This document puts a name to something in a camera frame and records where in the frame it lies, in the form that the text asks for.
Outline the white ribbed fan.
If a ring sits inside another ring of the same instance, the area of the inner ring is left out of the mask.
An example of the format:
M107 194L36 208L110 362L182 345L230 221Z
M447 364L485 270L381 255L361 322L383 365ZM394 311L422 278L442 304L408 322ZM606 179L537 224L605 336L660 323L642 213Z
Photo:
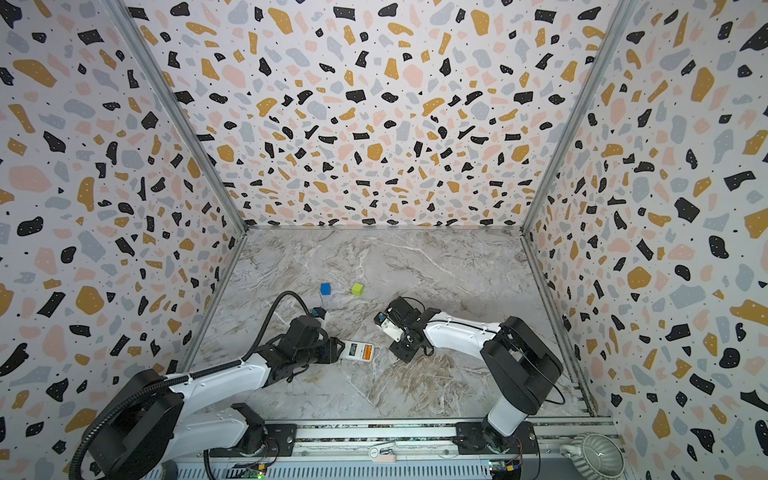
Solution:
M624 478L622 451L604 435L578 434L569 443L560 446L560 453L572 462L584 479Z

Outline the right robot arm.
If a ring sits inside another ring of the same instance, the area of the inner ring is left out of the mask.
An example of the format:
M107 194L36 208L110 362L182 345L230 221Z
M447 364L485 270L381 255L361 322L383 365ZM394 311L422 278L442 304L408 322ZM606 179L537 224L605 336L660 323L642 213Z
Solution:
M418 352L456 351L484 362L500 397L479 422L456 426L454 443L461 454L498 453L519 449L515 439L528 417L536 415L563 373L557 356L519 317L484 323L436 308L423 311L398 297L374 318L392 339L389 346L408 363Z

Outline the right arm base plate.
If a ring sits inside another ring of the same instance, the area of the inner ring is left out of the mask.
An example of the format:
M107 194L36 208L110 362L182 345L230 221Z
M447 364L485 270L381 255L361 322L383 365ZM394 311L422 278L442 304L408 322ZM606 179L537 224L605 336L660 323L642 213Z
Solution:
M516 430L504 436L487 422L459 422L455 425L456 435L452 442L461 455L513 455L539 452L533 424L523 421Z

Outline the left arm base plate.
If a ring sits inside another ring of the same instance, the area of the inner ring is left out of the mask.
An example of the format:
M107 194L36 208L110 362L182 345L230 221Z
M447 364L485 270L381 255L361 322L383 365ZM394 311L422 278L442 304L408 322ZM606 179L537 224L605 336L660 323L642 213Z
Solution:
M290 457L293 453L298 425L293 423L271 423L258 428L249 428L244 437L233 447L215 448L211 458L235 458L239 461L256 461Z

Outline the aluminium mounting rail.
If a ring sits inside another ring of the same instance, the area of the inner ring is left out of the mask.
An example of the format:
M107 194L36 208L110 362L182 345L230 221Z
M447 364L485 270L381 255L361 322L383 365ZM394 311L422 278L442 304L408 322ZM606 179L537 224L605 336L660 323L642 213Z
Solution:
M199 446L149 479L577 479L563 455L582 434L619 440L603 417L533 417L503 453L482 446L477 419L284 420L246 453Z

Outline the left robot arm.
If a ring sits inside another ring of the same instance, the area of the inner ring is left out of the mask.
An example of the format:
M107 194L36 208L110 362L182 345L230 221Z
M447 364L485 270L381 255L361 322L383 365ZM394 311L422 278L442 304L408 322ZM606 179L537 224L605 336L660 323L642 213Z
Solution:
M333 364L345 343L318 318L293 319L287 332L258 338L240 358L196 372L136 374L84 431L68 476L79 479L92 458L106 479L139 479L177 457L244 442L263 426L244 404L211 406L248 391L291 382L313 364Z

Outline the white red remote control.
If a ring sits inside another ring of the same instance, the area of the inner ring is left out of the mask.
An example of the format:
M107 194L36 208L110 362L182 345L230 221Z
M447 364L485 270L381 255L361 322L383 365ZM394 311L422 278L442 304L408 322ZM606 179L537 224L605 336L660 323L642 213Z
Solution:
M374 345L355 340L343 340L344 348L340 360L371 362L375 353Z

